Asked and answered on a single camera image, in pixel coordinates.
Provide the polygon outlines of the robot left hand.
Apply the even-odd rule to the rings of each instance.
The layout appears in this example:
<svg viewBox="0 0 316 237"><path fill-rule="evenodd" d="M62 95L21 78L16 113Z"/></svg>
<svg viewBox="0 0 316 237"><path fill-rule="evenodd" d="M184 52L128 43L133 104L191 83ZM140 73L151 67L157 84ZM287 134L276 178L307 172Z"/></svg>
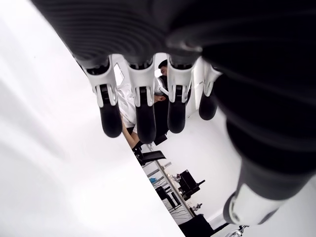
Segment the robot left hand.
<svg viewBox="0 0 316 237"><path fill-rule="evenodd" d="M156 135L154 55L168 56L173 133L185 126L191 71L206 66L199 114L217 107L241 156L224 207L236 225L266 222L316 173L316 3L313 0L36 0L87 75L104 133L122 132L113 54L127 61L139 138Z"/></svg>

